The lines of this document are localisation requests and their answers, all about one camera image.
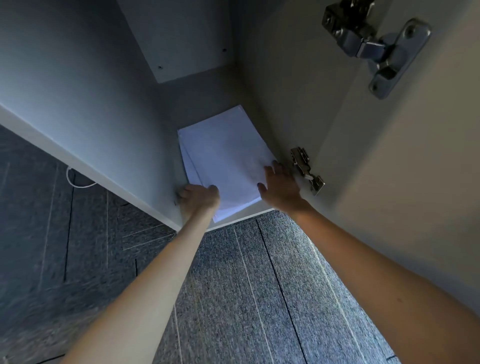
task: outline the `concealed hinge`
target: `concealed hinge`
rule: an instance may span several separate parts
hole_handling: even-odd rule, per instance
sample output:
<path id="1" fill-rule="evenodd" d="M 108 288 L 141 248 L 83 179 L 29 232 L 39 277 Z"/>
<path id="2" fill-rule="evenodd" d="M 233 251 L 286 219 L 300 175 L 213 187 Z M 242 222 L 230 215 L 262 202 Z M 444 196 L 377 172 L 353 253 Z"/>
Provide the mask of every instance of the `concealed hinge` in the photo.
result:
<path id="1" fill-rule="evenodd" d="M 325 182 L 320 176 L 314 176 L 310 173 L 310 165 L 308 164 L 310 158 L 308 158 L 307 152 L 304 148 L 297 147 L 291 149 L 290 153 L 292 155 L 293 165 L 297 167 L 303 178 L 310 181 L 310 189 L 313 195 L 317 196 L 322 187 L 325 186 Z"/>
<path id="2" fill-rule="evenodd" d="M 366 21 L 372 6 L 373 0 L 342 0 L 326 7 L 322 25 L 349 57 L 369 60 L 374 72 L 369 90 L 381 100 L 427 43 L 432 29 L 411 19 L 398 34 L 377 38 L 377 31 Z"/>

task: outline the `white cable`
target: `white cable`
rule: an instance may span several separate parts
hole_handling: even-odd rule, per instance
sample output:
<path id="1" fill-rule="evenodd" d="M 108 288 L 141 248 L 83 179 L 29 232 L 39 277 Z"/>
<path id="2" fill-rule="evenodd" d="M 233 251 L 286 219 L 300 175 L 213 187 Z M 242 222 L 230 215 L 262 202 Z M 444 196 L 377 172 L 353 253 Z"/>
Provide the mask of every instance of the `white cable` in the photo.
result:
<path id="1" fill-rule="evenodd" d="M 75 187 L 75 188 L 87 188 L 87 187 L 92 187 L 96 185 L 96 182 L 93 182 L 92 184 L 89 184 L 88 186 L 77 186 L 76 184 L 73 184 L 72 181 L 70 181 L 70 176 L 68 175 L 68 172 L 71 170 L 71 167 L 67 167 L 67 171 L 65 172 L 65 175 L 67 176 L 67 182 L 70 184 L 70 186 Z"/>

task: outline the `white cabinet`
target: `white cabinet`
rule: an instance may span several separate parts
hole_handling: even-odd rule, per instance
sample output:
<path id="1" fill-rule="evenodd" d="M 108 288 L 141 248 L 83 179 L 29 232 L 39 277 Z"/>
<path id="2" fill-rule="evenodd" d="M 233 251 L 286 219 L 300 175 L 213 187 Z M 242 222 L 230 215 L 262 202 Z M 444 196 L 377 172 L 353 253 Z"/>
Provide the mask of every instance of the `white cabinet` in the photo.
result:
<path id="1" fill-rule="evenodd" d="M 380 101 L 321 25 L 331 2 L 5 1 L 0 123 L 179 229 L 176 130 L 242 104 L 279 159 L 307 150 L 318 210 L 457 296 L 480 292 L 479 3 L 378 2 L 380 35 L 412 17 L 433 29 Z"/>

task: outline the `paper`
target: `paper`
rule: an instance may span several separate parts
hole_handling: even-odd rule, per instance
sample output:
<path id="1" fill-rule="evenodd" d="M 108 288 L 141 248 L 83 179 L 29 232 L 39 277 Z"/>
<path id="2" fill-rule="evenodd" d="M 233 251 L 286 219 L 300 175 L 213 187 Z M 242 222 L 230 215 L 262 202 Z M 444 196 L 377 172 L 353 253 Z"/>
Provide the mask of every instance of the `paper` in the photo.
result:
<path id="1" fill-rule="evenodd" d="M 189 182 L 220 191 L 214 222 L 261 200 L 257 183 L 265 183 L 263 167 L 275 157 L 241 105 L 180 129 L 178 136 Z"/>

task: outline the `floor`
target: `floor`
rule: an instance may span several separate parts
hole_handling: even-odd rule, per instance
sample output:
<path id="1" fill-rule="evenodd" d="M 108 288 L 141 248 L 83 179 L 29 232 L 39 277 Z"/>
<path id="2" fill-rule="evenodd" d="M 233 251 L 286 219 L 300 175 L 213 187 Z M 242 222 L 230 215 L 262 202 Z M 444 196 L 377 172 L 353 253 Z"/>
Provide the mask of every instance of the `floor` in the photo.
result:
<path id="1" fill-rule="evenodd" d="M 65 170 L 0 127 L 2 364 L 59 363 L 175 236 L 101 186 L 73 189 Z M 399 361 L 298 226 L 271 212 L 205 235 L 154 363 Z"/>

